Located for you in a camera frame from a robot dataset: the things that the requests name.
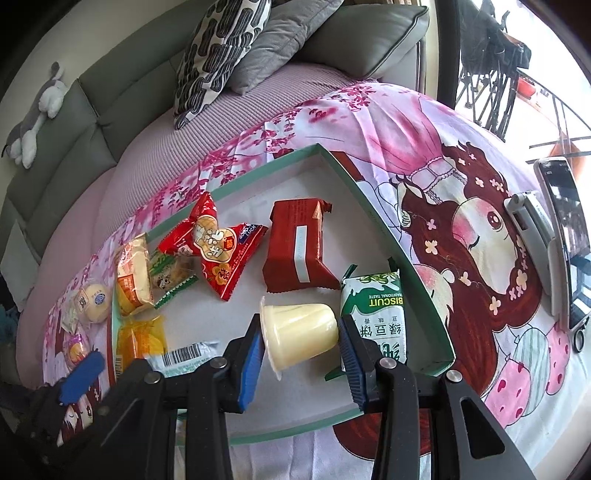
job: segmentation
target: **phone holder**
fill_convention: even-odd
[[[504,204],[538,271],[544,293],[553,296],[550,257],[555,255],[556,246],[550,218],[534,192],[516,193]]]
[[[538,272],[544,293],[551,300],[551,314],[564,325],[564,313],[568,316],[568,303],[563,299],[562,285],[567,281],[564,276],[564,260],[560,243],[556,240],[550,218],[538,201],[534,192],[516,193],[504,201],[525,249],[530,254]]]

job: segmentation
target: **patterned pillow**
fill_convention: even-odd
[[[217,0],[197,25],[177,70],[174,126],[187,125],[212,103],[262,31],[271,0]]]

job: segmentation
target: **smartphone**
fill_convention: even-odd
[[[534,164],[562,264],[561,302],[565,332],[577,330],[591,314],[591,245],[573,172],[564,157],[543,158]]]

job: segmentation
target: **green bean cake package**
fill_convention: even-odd
[[[398,271],[344,278],[340,304],[341,315],[353,317],[362,338],[376,342],[384,356],[406,362],[404,300]]]

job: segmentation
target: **phone screen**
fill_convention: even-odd
[[[540,163],[556,213],[569,273],[569,329],[591,313],[591,245],[583,206],[569,165],[564,160]]]

